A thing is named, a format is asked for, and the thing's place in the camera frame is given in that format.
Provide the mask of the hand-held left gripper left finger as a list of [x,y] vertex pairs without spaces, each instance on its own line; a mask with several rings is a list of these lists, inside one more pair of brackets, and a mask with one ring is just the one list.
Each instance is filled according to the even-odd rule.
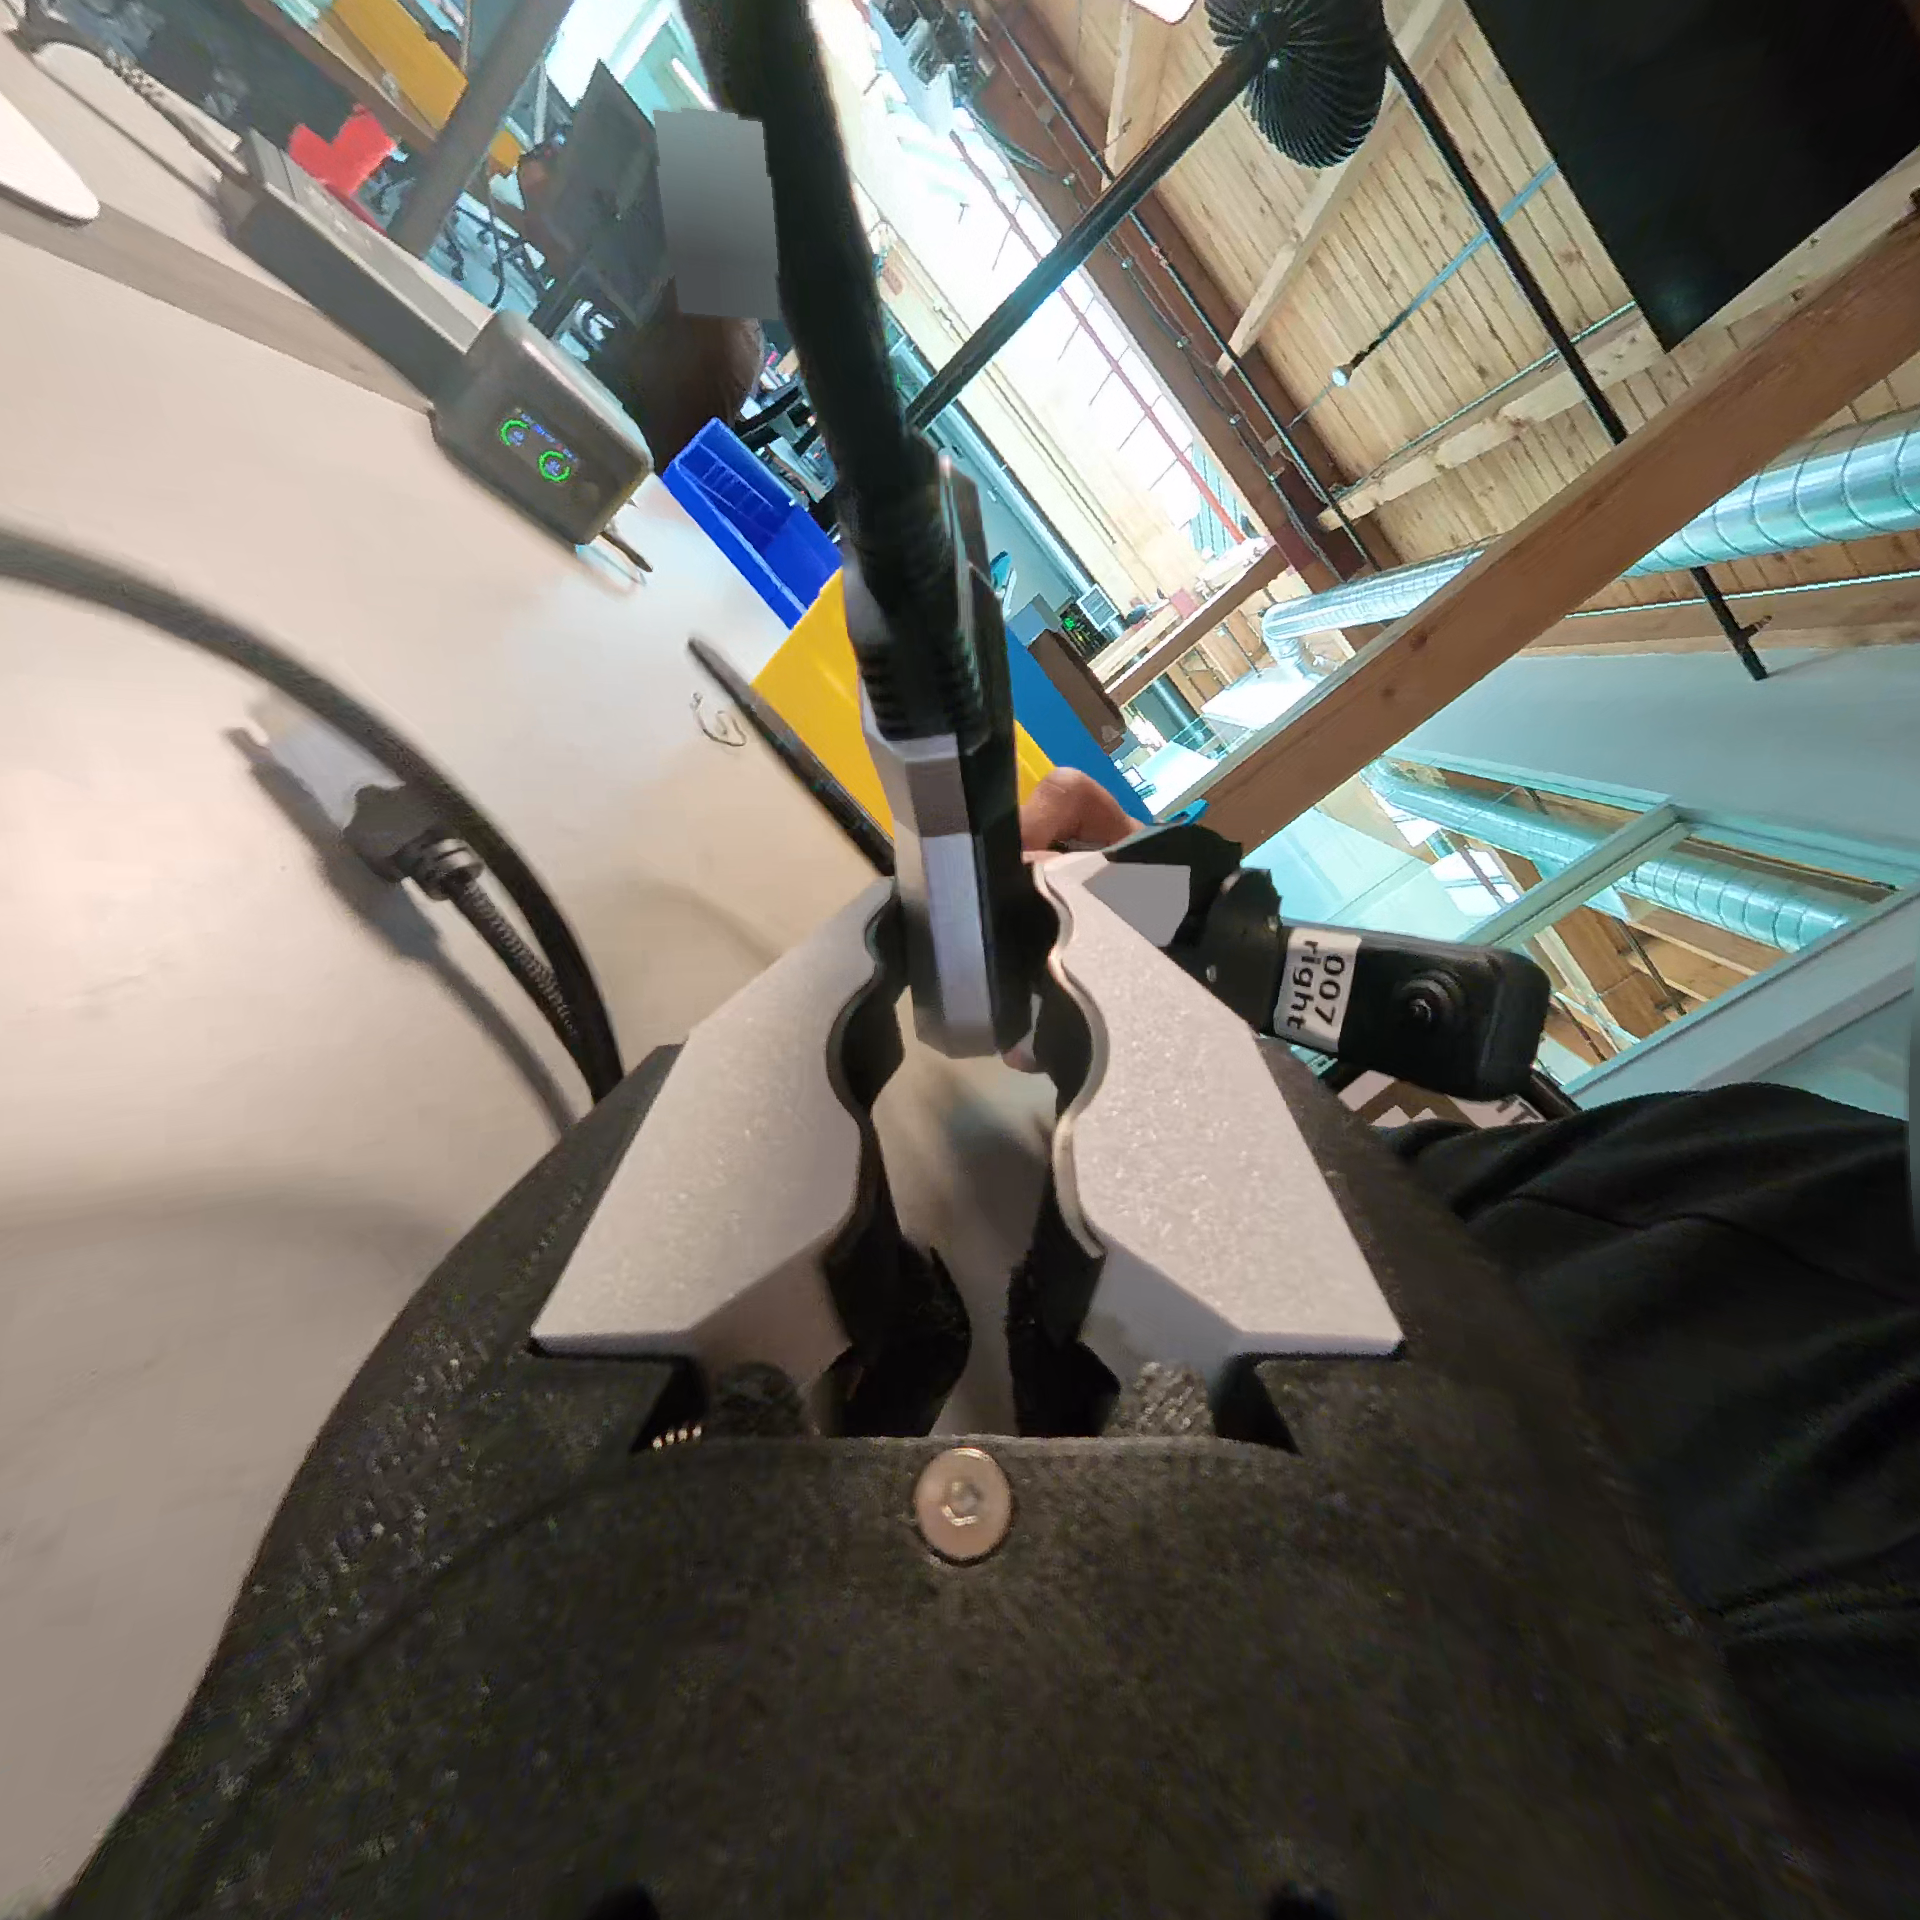
[[532,1324],[563,1357],[836,1357],[885,1188],[898,898],[870,885],[678,1048]]

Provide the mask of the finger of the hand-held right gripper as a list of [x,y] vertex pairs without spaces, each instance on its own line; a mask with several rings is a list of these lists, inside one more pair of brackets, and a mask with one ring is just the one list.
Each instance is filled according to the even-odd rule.
[[1195,946],[1242,846],[1205,822],[1157,822],[1106,849],[1080,891],[1157,949]]

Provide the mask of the black hdmi switch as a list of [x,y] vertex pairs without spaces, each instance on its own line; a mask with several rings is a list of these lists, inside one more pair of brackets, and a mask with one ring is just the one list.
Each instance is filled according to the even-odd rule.
[[892,812],[919,1037],[984,1058],[1031,1024],[1039,902],[1021,852],[1010,654],[975,489],[909,440],[902,486],[862,491],[848,513],[859,725]]

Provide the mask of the large blue bin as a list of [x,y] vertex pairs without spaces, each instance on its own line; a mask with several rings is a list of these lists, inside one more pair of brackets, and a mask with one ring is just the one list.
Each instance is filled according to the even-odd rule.
[[802,621],[840,568],[836,544],[808,509],[719,418],[667,461],[663,486],[783,630]]

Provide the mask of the person's right forearm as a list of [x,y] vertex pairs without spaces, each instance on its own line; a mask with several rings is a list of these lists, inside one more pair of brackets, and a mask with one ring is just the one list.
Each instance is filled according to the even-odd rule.
[[1722,1360],[1887,1337],[1915,1355],[1900,1120],[1778,1085],[1382,1142],[1573,1346]]

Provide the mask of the framed fiducial marker sign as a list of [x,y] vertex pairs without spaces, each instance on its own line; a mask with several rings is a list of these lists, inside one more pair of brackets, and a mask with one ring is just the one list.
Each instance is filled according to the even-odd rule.
[[1334,1097],[1349,1114],[1356,1114],[1363,1123],[1380,1131],[1428,1120],[1488,1131],[1544,1123],[1559,1116],[1556,1108],[1544,1108],[1526,1096],[1492,1099],[1440,1096],[1382,1072],[1358,1072],[1334,1089]]

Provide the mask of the blue partition panel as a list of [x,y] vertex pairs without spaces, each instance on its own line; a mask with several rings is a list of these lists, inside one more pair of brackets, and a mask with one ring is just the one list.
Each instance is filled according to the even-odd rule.
[[1151,809],[1112,758],[1125,740],[1120,710],[1068,637],[1037,630],[1032,641],[1010,635],[1010,689],[1015,720],[1051,766],[1090,778],[1128,816],[1149,826]]

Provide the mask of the black light stand pole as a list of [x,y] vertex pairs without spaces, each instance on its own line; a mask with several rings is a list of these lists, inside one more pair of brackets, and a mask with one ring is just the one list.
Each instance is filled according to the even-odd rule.
[[988,364],[1031,323],[1064,282],[1128,219],[1138,204],[1228,113],[1279,49],[1285,26],[1269,8],[1254,16],[1247,36],[1208,74],[1207,83],[1149,138],[1108,189],[1080,212],[1016,289],[965,339],[955,356],[909,402],[906,424],[923,430],[957,400]]

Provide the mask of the black power bank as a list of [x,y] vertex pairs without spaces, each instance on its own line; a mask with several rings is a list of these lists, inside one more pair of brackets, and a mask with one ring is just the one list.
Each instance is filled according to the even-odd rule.
[[435,444],[487,491],[565,547],[594,544],[655,457],[582,362],[512,310],[496,310],[438,382]]

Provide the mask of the computer monitor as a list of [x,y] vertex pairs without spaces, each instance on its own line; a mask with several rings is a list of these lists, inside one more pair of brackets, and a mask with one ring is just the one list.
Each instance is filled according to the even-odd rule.
[[642,324],[669,278],[655,129],[597,64],[544,179],[535,244],[558,296]]

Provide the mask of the large black panel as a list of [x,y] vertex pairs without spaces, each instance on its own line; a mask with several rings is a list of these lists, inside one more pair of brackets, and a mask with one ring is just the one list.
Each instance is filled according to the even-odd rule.
[[1915,5],[1470,12],[1667,349],[1915,149]]

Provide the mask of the silver stand pole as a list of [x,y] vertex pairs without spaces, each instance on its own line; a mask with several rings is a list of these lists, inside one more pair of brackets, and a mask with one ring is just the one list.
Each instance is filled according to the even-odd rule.
[[444,131],[415,162],[407,200],[388,228],[399,251],[423,257],[432,248],[571,9],[571,2],[496,5],[496,29]]

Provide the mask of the red plastic bin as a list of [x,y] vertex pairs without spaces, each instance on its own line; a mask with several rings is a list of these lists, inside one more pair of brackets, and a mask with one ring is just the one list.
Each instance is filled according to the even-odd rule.
[[323,187],[351,202],[397,152],[397,139],[365,105],[349,108],[335,134],[295,125],[286,152]]

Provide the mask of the small yellow bin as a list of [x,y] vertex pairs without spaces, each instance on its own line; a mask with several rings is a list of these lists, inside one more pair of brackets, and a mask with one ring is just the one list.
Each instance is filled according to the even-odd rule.
[[460,44],[435,28],[415,5],[331,2],[326,19],[368,61],[375,83],[412,124],[438,134],[467,89]]

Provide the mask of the silver ventilation duct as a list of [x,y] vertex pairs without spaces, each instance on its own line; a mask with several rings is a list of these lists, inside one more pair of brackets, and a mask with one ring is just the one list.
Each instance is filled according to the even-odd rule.
[[1525,860],[1543,878],[1627,836],[1643,854],[1600,886],[1598,910],[1620,916],[1626,900],[1635,900],[1781,953],[1826,940],[1892,894],[1885,881],[1746,852],[1693,828],[1655,849],[1660,828],[1651,806],[1575,800],[1526,785],[1464,785],[1392,761],[1371,769],[1365,781],[1410,822]]
[[[1714,569],[1918,525],[1918,412],[1837,424],[1782,452],[1652,547],[1626,576]],[[1373,572],[1261,613],[1261,641],[1292,656],[1311,633],[1378,626],[1420,609],[1482,558],[1468,547]]]

